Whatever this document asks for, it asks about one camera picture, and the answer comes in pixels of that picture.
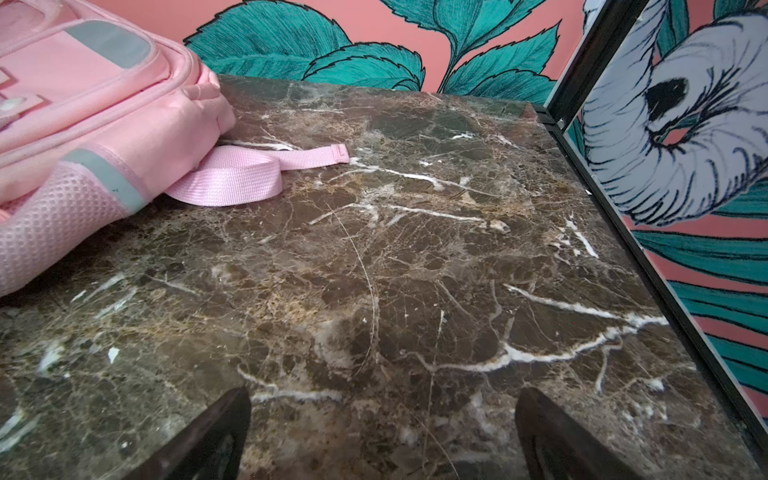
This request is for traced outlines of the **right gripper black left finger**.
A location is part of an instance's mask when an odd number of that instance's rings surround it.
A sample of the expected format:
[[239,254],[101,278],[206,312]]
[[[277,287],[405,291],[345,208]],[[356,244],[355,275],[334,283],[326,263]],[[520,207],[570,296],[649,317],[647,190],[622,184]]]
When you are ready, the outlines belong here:
[[128,479],[235,479],[250,427],[244,387],[225,392],[173,439],[126,475]]

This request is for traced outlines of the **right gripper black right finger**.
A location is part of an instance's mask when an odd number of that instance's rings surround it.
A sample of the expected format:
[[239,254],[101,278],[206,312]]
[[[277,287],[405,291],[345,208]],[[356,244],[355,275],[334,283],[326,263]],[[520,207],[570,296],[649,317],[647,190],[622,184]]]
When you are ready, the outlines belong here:
[[518,438],[532,479],[638,479],[640,475],[540,390],[516,404]]

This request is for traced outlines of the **pink student backpack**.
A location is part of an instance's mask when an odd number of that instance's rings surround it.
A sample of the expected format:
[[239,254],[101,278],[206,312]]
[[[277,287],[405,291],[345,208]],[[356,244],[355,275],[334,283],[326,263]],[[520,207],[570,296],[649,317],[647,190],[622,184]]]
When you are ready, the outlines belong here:
[[235,123],[217,76],[181,44],[85,1],[1,5],[1,291],[166,194],[234,206],[345,146],[222,146]]

